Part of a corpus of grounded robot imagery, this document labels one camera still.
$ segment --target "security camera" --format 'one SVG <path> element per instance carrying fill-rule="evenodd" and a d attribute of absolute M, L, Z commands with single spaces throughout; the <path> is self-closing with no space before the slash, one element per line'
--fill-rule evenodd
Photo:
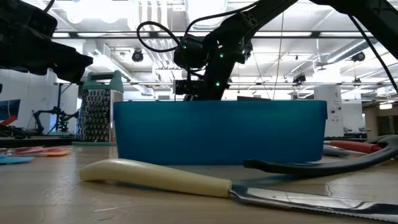
<path fill-rule="evenodd" d="M 351 57 L 351 60 L 354 62 L 363 62 L 365 60 L 366 56 L 363 52 L 360 52 L 354 56 Z"/>
<path fill-rule="evenodd" d="M 134 49 L 134 53 L 132 55 L 132 60 L 134 62 L 141 62 L 144 59 L 142 54 L 142 49 Z"/>

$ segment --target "wooden surface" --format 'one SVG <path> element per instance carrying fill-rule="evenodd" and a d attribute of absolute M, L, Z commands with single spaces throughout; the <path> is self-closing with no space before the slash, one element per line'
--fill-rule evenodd
<path fill-rule="evenodd" d="M 116 149 L 75 147 L 73 152 L 67 157 L 0 166 L 0 223 L 377 223 L 121 183 L 81 182 L 82 167 L 116 157 Z M 361 172 L 301 180 L 236 166 L 177 168 L 239 184 L 398 203 L 398 161 Z"/>

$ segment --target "box grater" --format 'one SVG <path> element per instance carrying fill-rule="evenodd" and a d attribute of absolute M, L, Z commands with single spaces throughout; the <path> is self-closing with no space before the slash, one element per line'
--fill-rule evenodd
<path fill-rule="evenodd" d="M 111 80 L 109 84 L 97 80 Z M 123 100 L 123 83 L 119 71 L 90 73 L 83 85 L 81 108 L 76 123 L 76 140 L 116 142 L 113 103 Z"/>

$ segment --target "blue plate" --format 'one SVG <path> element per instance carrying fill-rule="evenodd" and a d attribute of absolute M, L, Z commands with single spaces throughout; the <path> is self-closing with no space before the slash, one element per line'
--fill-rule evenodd
<path fill-rule="evenodd" d="M 0 156 L 0 165 L 20 164 L 20 163 L 30 162 L 33 159 L 34 159 L 34 157 L 7 157 L 7 156 Z"/>

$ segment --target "serrated blade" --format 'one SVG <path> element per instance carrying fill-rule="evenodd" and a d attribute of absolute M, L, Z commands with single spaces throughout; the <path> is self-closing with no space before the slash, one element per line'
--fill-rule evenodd
<path fill-rule="evenodd" d="M 298 208 L 398 223 L 398 205 L 394 204 L 268 190 L 241 185 L 233 185 L 230 193 L 240 201 L 247 203 L 282 208 Z"/>

